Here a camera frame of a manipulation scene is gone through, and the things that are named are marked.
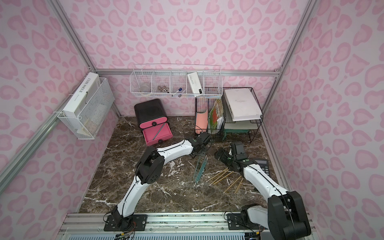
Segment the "black pink drawer cabinet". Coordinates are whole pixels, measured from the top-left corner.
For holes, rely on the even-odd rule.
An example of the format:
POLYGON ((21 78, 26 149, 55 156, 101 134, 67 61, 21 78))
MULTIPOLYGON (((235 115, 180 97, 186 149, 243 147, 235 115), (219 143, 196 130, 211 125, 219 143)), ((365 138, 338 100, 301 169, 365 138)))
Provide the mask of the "black pink drawer cabinet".
POLYGON ((138 126, 140 123, 153 120, 160 117, 167 117, 166 111, 160 99, 153 99, 150 101, 142 102, 134 106, 135 115, 137 118, 138 126))

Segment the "pink top drawer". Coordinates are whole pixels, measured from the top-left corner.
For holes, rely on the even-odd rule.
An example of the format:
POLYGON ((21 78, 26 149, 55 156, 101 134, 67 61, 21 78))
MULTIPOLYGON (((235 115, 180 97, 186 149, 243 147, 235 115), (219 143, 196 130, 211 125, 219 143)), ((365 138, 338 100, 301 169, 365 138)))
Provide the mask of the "pink top drawer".
POLYGON ((153 120, 142 122, 139 124, 139 127, 140 129, 143 130, 143 129, 151 128, 151 127, 166 123, 167 121, 168 121, 167 117, 160 117, 153 120))

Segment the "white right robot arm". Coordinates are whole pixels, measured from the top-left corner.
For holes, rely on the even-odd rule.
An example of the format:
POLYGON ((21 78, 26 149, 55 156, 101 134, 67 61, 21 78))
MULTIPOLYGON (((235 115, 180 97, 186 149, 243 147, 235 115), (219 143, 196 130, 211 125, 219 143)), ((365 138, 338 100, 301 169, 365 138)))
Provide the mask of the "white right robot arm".
POLYGON ((243 143, 231 143, 229 151, 220 148, 215 159, 232 172, 239 173, 253 184, 266 200, 268 207, 247 205, 241 210, 241 224, 268 229, 275 240, 297 240, 311 235, 312 230, 301 195, 276 183, 262 168, 266 159, 249 158, 243 143))

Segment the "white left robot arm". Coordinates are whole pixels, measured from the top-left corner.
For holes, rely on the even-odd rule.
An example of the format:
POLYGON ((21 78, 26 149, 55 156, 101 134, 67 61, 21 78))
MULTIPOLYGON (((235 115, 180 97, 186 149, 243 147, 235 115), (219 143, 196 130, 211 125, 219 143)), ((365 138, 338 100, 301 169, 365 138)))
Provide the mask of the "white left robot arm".
POLYGON ((164 165, 183 156, 194 158, 206 153, 211 144, 211 135, 202 132, 196 138, 184 139, 168 147, 148 147, 136 164, 131 186, 123 199, 109 212, 104 231, 138 231, 141 223, 134 218, 135 208, 145 190, 160 178, 164 165))

